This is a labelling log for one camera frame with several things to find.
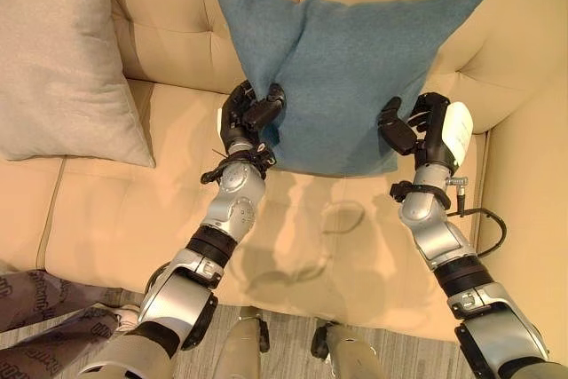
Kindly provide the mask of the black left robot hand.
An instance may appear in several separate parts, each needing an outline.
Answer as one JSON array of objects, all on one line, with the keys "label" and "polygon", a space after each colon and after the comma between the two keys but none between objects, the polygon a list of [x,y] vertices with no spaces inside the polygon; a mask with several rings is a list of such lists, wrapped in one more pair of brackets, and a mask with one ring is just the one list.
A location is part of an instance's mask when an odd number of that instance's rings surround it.
[{"label": "black left robot hand", "polygon": [[256,97],[248,80],[237,85],[221,108],[220,138],[225,151],[242,143],[257,146],[260,132],[279,117],[285,105],[285,92],[277,83],[270,85],[263,99]]}]

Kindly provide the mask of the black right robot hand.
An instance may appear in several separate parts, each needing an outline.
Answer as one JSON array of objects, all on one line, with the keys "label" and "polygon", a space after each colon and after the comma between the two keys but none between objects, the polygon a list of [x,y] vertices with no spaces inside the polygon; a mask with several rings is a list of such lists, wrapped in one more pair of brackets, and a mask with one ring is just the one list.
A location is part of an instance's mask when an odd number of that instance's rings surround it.
[{"label": "black right robot hand", "polygon": [[402,99],[394,97],[381,110],[378,133],[398,154],[412,155],[419,169],[427,164],[442,165],[455,172],[462,165],[473,133],[473,119],[467,106],[447,97],[426,92],[418,97],[409,118],[398,116]]}]

